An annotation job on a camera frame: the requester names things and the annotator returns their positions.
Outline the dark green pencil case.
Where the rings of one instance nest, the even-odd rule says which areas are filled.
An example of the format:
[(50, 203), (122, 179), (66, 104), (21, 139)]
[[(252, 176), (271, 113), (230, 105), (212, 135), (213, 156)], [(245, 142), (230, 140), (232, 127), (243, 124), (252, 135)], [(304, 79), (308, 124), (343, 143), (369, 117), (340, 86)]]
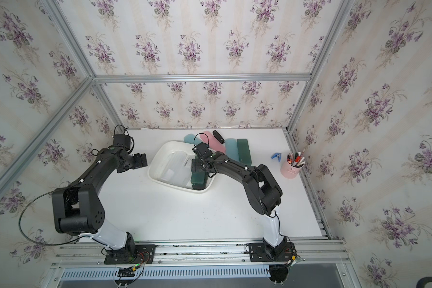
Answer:
[(202, 167), (199, 159), (192, 159), (192, 176), (191, 184), (193, 190), (201, 191), (206, 188), (208, 181), (208, 174)]
[(252, 156), (247, 139), (238, 139), (236, 141), (238, 148), (239, 162), (248, 166), (252, 165)]

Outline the frosted white pencil case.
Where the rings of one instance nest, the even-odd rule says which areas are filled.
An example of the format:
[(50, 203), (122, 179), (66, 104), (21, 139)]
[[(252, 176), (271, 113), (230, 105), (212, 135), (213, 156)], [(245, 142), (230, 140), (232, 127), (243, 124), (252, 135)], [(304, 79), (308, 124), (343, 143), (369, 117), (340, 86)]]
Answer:
[(173, 153), (171, 164), (176, 165), (176, 173), (173, 180), (170, 182), (171, 185), (182, 188), (187, 186), (192, 175), (192, 159), (193, 157), (184, 151), (176, 151)]

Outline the white plastic storage box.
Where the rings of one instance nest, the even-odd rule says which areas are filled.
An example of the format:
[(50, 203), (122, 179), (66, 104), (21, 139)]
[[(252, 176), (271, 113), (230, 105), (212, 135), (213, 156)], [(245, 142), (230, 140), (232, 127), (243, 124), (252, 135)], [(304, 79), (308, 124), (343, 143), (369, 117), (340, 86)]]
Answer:
[(192, 159), (195, 158), (193, 144), (179, 141), (166, 142), (148, 165), (148, 177), (152, 181), (183, 192), (201, 194), (212, 186), (213, 179), (206, 177), (203, 188), (194, 189)]

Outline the ribbed clear pencil case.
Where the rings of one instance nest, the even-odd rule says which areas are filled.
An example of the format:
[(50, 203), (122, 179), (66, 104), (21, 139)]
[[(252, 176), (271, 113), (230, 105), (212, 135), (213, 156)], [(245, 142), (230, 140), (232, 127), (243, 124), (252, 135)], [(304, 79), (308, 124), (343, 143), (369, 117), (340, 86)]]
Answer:
[(176, 170), (176, 165), (168, 163), (166, 167), (163, 169), (162, 174), (160, 175), (160, 180), (162, 182), (171, 182), (174, 178)]

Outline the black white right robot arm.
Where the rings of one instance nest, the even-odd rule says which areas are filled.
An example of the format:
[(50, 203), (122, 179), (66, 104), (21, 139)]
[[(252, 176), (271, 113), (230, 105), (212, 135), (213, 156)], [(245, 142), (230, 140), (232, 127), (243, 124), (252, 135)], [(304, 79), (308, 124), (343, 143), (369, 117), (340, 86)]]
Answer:
[(270, 261), (285, 261), (297, 258), (296, 248), (288, 236), (281, 231), (278, 208), (283, 191), (270, 170), (263, 164), (249, 166), (229, 158), (221, 152), (209, 157), (192, 159), (192, 172), (207, 172), (211, 177), (222, 174), (240, 183), (247, 200), (255, 212), (262, 216), (264, 228), (264, 253)]

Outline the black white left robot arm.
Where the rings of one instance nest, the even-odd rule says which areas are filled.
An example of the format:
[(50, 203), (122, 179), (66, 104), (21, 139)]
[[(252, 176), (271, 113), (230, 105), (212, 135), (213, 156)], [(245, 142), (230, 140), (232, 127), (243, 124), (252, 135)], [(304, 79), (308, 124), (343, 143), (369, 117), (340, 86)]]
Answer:
[(116, 228), (107, 220), (98, 195), (112, 172), (121, 174), (147, 165), (145, 154), (131, 155), (120, 146), (102, 149), (77, 180), (52, 192), (56, 231), (71, 236), (87, 236), (112, 252), (133, 254), (136, 245), (132, 234)]

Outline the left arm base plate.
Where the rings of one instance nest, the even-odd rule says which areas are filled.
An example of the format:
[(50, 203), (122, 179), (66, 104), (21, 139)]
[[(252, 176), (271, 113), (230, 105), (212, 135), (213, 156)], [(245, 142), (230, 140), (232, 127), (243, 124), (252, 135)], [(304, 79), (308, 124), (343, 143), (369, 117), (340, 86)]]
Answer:
[(127, 265), (127, 264), (152, 264), (156, 252), (156, 245), (138, 245), (134, 252), (126, 252), (123, 250), (106, 250), (104, 249), (104, 264), (105, 265)]

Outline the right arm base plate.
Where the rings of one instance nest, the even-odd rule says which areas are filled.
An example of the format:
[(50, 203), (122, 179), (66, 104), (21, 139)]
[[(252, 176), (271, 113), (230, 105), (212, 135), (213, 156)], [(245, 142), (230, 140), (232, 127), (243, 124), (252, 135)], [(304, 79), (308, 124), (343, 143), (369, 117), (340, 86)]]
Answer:
[(251, 262), (284, 262), (289, 263), (298, 257), (296, 248), (286, 238), (276, 247), (266, 241), (249, 243), (246, 252)]

